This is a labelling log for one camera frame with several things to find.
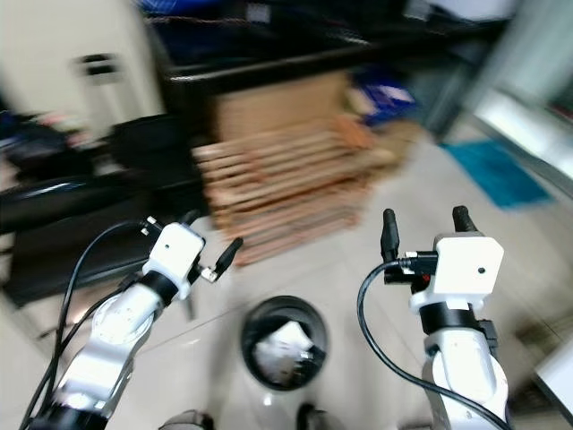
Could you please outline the black round rubbish bin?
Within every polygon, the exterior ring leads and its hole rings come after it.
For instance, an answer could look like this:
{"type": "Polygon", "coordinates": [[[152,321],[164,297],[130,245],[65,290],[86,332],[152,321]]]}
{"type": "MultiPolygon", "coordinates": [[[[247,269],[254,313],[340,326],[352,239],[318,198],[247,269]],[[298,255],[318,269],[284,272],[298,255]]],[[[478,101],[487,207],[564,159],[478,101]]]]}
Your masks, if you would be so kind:
{"type": "Polygon", "coordinates": [[[274,391],[294,391],[304,388],[318,377],[330,352],[330,340],[326,323],[315,307],[299,297],[278,296],[263,300],[247,313],[241,330],[240,351],[247,372],[258,384],[274,391]],[[252,356],[254,345],[287,321],[298,321],[311,337],[314,344],[312,360],[295,370],[289,378],[267,378],[255,365],[252,356]]]}

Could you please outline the white crumpled paper trash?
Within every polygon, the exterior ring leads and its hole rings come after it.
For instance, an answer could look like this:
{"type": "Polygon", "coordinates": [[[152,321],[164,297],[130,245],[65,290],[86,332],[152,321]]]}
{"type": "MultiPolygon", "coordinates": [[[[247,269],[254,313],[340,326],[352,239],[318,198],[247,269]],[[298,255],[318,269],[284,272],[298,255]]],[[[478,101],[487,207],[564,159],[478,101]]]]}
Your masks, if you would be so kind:
{"type": "Polygon", "coordinates": [[[298,321],[287,321],[254,345],[252,356],[263,376],[289,378],[312,360],[311,337],[298,321]]]}

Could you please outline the teal floor mat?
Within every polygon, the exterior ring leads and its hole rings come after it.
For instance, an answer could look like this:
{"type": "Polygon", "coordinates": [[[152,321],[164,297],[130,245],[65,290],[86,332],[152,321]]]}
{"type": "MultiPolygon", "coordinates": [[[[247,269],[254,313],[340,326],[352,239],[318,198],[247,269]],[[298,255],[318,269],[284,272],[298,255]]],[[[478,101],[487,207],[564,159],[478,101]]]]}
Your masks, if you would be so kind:
{"type": "Polygon", "coordinates": [[[500,209],[521,209],[553,202],[547,190],[528,175],[500,141],[479,139],[446,143],[441,147],[500,209]]]}

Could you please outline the blue printed box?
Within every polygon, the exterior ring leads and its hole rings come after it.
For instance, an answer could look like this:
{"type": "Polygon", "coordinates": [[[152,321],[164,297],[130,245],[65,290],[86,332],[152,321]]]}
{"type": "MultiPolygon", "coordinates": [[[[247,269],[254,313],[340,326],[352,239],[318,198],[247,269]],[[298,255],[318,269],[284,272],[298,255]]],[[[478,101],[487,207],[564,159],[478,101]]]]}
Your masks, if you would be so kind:
{"type": "Polygon", "coordinates": [[[349,74],[346,90],[349,110],[368,127],[406,117],[417,107],[416,99],[384,66],[370,65],[349,74]]]}

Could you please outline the white tower fan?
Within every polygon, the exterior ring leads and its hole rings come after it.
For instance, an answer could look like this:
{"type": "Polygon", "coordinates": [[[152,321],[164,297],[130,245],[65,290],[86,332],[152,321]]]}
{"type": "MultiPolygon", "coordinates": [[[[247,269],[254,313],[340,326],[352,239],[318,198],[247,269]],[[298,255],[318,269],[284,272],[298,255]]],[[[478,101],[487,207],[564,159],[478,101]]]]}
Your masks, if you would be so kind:
{"type": "Polygon", "coordinates": [[[106,127],[107,135],[112,134],[119,120],[109,90],[122,81],[118,75],[117,58],[110,53],[81,55],[75,64],[87,85],[85,97],[89,102],[91,117],[106,127]]]}

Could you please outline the black desk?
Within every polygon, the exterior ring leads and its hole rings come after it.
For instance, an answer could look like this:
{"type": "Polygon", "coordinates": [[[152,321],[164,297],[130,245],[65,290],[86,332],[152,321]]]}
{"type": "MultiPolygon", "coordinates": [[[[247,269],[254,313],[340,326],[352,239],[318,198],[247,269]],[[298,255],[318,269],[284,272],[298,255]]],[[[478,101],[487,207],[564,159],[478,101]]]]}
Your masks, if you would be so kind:
{"type": "Polygon", "coordinates": [[[193,138],[216,136],[217,98],[230,91],[294,81],[369,63],[440,55],[469,42],[492,44],[510,18],[384,18],[362,31],[303,18],[287,25],[192,17],[148,17],[161,103],[193,138]]]}

